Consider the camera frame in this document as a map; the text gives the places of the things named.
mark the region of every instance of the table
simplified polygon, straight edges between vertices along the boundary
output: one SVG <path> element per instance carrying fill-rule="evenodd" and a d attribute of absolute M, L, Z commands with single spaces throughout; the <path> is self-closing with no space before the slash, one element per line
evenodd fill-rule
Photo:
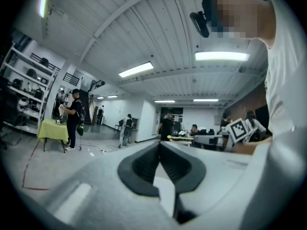
<path fill-rule="evenodd" d="M 64 143 L 68 142 L 67 126 L 65 124 L 57 125 L 56 120 L 47 118 L 40 124 L 37 138 L 44 142 L 45 145 L 48 139 L 60 140 L 62 142 L 63 150 L 65 153 Z"/>

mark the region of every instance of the red tape line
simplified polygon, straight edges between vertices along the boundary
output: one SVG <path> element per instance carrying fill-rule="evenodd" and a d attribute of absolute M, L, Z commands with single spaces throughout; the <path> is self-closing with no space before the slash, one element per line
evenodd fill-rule
<path fill-rule="evenodd" d="M 35 146 L 35 148 L 34 148 L 32 154 L 31 154 L 31 157 L 30 157 L 29 161 L 31 161 L 31 159 L 32 159 L 32 157 L 33 157 L 33 154 L 34 154 L 34 152 L 35 152 L 35 150 L 36 150 L 38 144 L 39 144 L 39 141 L 38 141 L 37 145 Z M 22 185 L 22 188 L 24 188 L 24 189 L 29 189 L 29 190 L 36 190 L 36 191 L 47 191 L 47 190 L 49 190 L 49 189 L 46 189 L 46 188 L 33 188 L 33 187 L 25 187 L 25 186 L 24 186 L 25 174 L 26 174 L 26 172 L 27 172 L 28 166 L 29 166 L 29 163 L 26 165 L 25 170 L 24 170 L 24 177 L 23 177 L 23 185 Z"/>

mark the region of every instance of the black cap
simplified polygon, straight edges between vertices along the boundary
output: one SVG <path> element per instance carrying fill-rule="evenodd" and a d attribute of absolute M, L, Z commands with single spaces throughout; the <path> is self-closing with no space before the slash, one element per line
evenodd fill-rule
<path fill-rule="evenodd" d="M 71 93 L 72 94 L 79 93 L 79 90 L 78 89 L 74 89 Z"/>

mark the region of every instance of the yellow object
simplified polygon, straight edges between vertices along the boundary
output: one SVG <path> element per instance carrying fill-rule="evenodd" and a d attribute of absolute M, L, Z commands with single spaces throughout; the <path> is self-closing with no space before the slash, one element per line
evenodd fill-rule
<path fill-rule="evenodd" d="M 45 138 L 54 140 L 63 140 L 68 142 L 67 126 L 65 124 L 57 125 L 56 120 L 47 118 L 40 124 L 37 138 L 44 142 Z"/>
<path fill-rule="evenodd" d="M 174 136 L 167 136 L 168 139 L 183 139 L 183 140 L 193 140 L 194 138 L 190 137 L 174 137 Z"/>

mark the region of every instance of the ceiling beam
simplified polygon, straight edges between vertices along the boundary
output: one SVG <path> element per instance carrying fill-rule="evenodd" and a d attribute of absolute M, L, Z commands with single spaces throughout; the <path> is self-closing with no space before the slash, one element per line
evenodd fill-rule
<path fill-rule="evenodd" d="M 122 13 L 127 11 L 129 8 L 134 6 L 135 4 L 139 3 L 142 0 L 129 0 L 122 6 L 120 6 L 113 14 L 111 14 L 98 28 L 98 30 L 94 34 L 94 38 L 98 38 L 101 33 L 109 26 L 111 23 L 116 20 Z M 85 50 L 82 53 L 82 56 L 80 58 L 80 63 L 84 60 L 85 56 L 87 55 L 90 48 L 93 46 L 94 40 L 90 40 L 87 46 L 85 47 Z"/>
<path fill-rule="evenodd" d="M 194 99 L 217 99 L 219 95 L 170 95 L 170 96 L 153 96 L 155 101 L 163 101 L 163 100 L 194 100 Z M 220 95 L 219 100 L 234 100 L 236 99 L 236 95 Z"/>
<path fill-rule="evenodd" d="M 135 83 L 139 80 L 142 81 L 148 81 L 153 80 L 157 78 L 165 78 L 165 77 L 171 77 L 176 75 L 182 75 L 182 74 L 195 74 L 195 73 L 225 73 L 225 74 L 234 74 L 236 72 L 236 67 L 219 67 L 219 66 L 212 66 L 212 67 L 200 67 L 200 68 L 189 68 L 189 69 L 180 69 L 180 70 L 173 70 L 173 71 L 167 71 L 167 72 L 161 72 L 151 75 L 142 76 L 135 79 L 130 79 L 126 81 L 122 81 L 119 83 L 119 87 L 125 86 L 127 84 Z M 259 70 L 254 69 L 245 69 L 244 72 L 238 72 L 238 74 L 246 74 L 250 76 L 258 77 L 261 75 L 261 72 Z"/>

